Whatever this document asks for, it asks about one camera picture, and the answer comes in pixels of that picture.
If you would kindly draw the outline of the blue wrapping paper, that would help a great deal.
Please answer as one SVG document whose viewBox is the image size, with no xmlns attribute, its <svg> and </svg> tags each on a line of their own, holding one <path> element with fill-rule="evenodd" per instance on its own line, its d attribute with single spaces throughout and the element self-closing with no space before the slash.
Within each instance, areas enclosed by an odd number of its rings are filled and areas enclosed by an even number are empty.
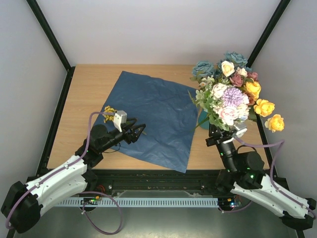
<svg viewBox="0 0 317 238">
<path fill-rule="evenodd" d="M 190 99 L 195 95 L 195 88 L 123 71 L 104 105 L 125 111 L 146 128 L 136 143 L 123 142 L 119 152 L 186 172 L 198 117 Z"/>
</svg>

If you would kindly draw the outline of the yellow rose bunch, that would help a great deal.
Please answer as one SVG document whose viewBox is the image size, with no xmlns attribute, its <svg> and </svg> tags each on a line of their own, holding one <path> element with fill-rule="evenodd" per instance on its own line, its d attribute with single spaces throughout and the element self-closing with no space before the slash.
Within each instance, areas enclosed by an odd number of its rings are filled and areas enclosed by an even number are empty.
<svg viewBox="0 0 317 238">
<path fill-rule="evenodd" d="M 256 115 L 267 118 L 264 126 L 272 133 L 283 131 L 285 128 L 284 118 L 280 114 L 274 114 L 275 104 L 269 100 L 261 99 L 261 86 L 257 81 L 248 80 L 244 85 L 244 92 L 249 97 L 249 104 Z"/>
</svg>

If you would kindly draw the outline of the pastel purple flower bunch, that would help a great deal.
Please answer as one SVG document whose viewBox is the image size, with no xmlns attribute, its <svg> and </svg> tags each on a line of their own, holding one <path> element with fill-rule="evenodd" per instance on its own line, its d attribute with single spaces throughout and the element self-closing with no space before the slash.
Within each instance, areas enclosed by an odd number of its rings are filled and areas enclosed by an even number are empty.
<svg viewBox="0 0 317 238">
<path fill-rule="evenodd" d="M 209 123 L 229 131 L 249 116 L 249 98 L 237 87 L 216 83 L 212 90 Z"/>
</svg>

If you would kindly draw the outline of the teal cylindrical vase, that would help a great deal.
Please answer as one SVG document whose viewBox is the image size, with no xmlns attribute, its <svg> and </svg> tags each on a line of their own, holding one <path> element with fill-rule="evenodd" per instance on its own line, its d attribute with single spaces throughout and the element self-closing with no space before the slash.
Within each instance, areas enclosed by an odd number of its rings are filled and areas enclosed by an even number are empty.
<svg viewBox="0 0 317 238">
<path fill-rule="evenodd" d="M 202 110 L 198 116 L 198 124 L 202 129 L 209 129 L 209 113 Z"/>
</svg>

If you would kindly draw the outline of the green white flower bunch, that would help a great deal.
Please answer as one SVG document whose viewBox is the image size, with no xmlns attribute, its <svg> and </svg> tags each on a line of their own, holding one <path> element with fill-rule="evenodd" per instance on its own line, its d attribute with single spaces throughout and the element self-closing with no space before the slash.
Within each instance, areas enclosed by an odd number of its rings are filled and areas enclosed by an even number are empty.
<svg viewBox="0 0 317 238">
<path fill-rule="evenodd" d="M 205 118 L 210 117 L 210 108 L 212 102 L 211 90 L 216 83 L 214 76 L 193 76 L 191 77 L 194 81 L 197 81 L 199 84 L 199 88 L 195 90 L 195 95 L 188 91 L 188 95 L 192 103 L 201 109 L 201 112 L 205 112 L 207 115 Z"/>
</svg>

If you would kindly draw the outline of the pink rose flower stem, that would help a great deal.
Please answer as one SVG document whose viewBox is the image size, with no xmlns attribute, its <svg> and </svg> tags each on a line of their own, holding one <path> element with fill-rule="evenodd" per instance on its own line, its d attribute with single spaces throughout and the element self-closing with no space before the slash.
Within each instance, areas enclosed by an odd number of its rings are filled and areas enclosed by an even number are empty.
<svg viewBox="0 0 317 238">
<path fill-rule="evenodd" d="M 242 87 L 246 82 L 258 82 L 258 74 L 243 66 L 236 66 L 233 62 L 224 60 L 219 69 L 224 76 L 235 87 Z"/>
</svg>

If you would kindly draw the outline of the blue rose bunch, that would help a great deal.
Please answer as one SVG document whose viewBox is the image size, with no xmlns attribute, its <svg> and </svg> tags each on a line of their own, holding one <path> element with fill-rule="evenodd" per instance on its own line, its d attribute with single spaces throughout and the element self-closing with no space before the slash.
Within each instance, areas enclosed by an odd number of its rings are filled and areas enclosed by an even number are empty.
<svg viewBox="0 0 317 238">
<path fill-rule="evenodd" d="M 192 76 L 190 79 L 192 81 L 200 81 L 205 77 L 214 77 L 214 79 L 225 78 L 222 72 L 221 64 L 224 61 L 233 63 L 234 69 L 244 68 L 247 73 L 251 72 L 252 69 L 247 67 L 248 60 L 239 53 L 236 52 L 226 52 L 224 54 L 224 59 L 221 59 L 218 63 L 214 64 L 208 60 L 201 60 L 196 63 L 192 69 Z"/>
</svg>

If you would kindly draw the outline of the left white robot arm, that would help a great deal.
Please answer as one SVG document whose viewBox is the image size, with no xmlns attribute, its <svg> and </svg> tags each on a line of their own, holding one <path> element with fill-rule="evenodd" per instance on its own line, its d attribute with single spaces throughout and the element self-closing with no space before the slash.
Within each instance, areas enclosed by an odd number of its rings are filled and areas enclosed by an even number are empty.
<svg viewBox="0 0 317 238">
<path fill-rule="evenodd" d="M 84 191 L 94 191 L 98 178 L 92 168 L 104 158 L 107 149 L 122 141 L 130 144 L 139 139 L 146 125 L 136 121 L 130 118 L 112 131 L 103 124 L 89 126 L 83 145 L 66 162 L 26 184 L 14 183 L 0 209 L 7 228 L 24 233 L 58 203 Z"/>
</svg>

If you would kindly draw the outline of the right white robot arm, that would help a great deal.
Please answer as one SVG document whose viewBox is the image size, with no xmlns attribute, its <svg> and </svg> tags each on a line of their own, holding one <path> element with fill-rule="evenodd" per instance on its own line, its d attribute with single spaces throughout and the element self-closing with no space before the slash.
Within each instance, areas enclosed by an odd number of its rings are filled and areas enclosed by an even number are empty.
<svg viewBox="0 0 317 238">
<path fill-rule="evenodd" d="M 304 231 L 312 228 L 317 219 L 314 213 L 316 200 L 297 196 L 275 183 L 273 173 L 264 171 L 264 162 L 256 150 L 259 146 L 240 140 L 246 131 L 245 124 L 235 125 L 228 131 L 209 125 L 206 144 L 217 147 L 224 165 L 215 182 L 217 191 L 241 195 L 261 205 L 292 229 Z M 234 140 L 239 140 L 242 146 L 252 150 L 239 153 Z"/>
</svg>

